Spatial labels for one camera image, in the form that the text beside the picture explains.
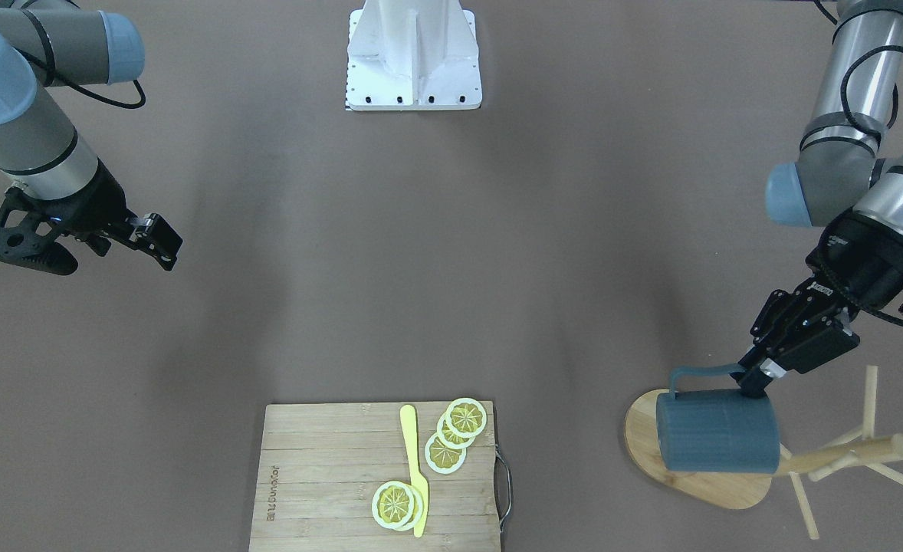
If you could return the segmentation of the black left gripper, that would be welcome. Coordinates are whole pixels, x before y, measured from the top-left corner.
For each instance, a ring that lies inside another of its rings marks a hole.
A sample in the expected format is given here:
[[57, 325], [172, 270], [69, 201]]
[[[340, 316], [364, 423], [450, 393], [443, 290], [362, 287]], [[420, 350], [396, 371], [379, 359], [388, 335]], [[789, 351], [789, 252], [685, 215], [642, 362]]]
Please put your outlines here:
[[859, 312], [903, 327], [903, 237], [846, 211], [806, 256], [812, 270], [794, 290], [775, 290], [750, 329], [753, 345], [738, 360], [741, 395], [767, 397], [787, 371], [808, 373], [859, 345], [850, 328]]

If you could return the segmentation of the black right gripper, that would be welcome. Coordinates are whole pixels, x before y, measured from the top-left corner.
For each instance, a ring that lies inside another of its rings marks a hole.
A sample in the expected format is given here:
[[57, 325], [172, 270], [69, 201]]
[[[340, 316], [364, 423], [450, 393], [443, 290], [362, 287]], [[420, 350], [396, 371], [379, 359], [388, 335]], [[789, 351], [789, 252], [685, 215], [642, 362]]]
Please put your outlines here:
[[61, 233], [83, 242], [95, 255], [107, 255], [115, 241], [153, 256], [165, 271], [174, 268], [184, 242], [161, 215], [136, 217], [126, 206], [122, 186], [102, 161], [86, 186], [57, 200], [57, 214]]

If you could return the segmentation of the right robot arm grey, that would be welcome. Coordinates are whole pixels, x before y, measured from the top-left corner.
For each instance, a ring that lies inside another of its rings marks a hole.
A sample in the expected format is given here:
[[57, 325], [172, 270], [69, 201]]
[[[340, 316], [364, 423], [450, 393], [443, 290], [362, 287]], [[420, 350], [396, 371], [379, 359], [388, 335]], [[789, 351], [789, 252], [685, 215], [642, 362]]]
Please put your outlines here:
[[122, 186], [59, 107], [49, 87], [100, 102], [95, 84], [139, 83], [142, 35], [125, 15], [73, 1], [0, 1], [0, 262], [49, 274], [76, 271], [70, 237], [104, 256], [119, 242], [169, 271], [182, 238], [156, 213], [129, 209]]

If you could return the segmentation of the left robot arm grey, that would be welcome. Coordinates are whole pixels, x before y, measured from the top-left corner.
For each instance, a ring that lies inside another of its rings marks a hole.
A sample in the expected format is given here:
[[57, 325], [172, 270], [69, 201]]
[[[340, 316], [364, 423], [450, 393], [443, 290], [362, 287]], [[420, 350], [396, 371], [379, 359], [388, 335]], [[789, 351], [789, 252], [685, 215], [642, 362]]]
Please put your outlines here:
[[786, 373], [808, 373], [859, 345], [861, 312], [903, 327], [903, 155], [879, 157], [895, 123], [903, 58], [903, 1], [839, 1], [832, 51], [795, 162], [767, 182], [768, 215], [823, 228], [806, 256], [810, 276], [776, 290], [732, 370], [763, 398]]

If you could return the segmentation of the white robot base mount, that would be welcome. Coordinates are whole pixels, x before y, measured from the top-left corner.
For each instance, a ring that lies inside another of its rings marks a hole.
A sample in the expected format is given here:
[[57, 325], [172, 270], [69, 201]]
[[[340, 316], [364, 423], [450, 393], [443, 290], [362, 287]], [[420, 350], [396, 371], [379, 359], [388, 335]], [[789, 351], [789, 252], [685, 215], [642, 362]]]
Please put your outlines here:
[[349, 16], [344, 105], [475, 110], [483, 100], [475, 15], [458, 1], [367, 1]]

